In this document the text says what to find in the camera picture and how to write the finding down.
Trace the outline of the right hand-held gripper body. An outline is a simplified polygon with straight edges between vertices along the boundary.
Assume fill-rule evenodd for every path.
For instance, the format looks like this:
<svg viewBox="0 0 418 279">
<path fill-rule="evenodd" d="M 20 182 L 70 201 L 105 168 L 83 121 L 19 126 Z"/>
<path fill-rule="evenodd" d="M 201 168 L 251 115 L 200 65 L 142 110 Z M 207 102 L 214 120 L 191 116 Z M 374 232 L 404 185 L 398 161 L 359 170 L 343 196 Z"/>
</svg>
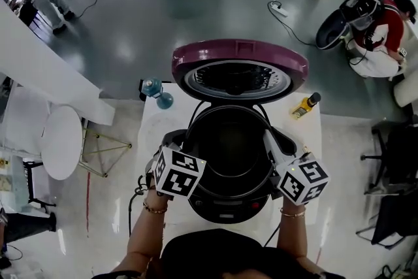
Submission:
<svg viewBox="0 0 418 279">
<path fill-rule="evenodd" d="M 330 180 L 323 162 L 312 153 L 280 163 L 276 172 L 280 177 L 278 189 L 297 206 L 318 198 Z"/>
</svg>

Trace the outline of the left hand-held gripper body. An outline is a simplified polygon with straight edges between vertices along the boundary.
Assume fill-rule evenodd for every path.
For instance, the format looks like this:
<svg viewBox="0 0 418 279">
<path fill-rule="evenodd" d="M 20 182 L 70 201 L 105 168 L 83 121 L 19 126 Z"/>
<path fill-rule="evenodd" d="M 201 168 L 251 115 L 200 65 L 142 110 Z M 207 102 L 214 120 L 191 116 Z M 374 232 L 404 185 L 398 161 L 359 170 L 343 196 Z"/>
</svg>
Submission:
<svg viewBox="0 0 418 279">
<path fill-rule="evenodd" d="M 205 160 L 164 146 L 152 167 L 155 188 L 165 195 L 190 198 L 205 167 Z"/>
</svg>

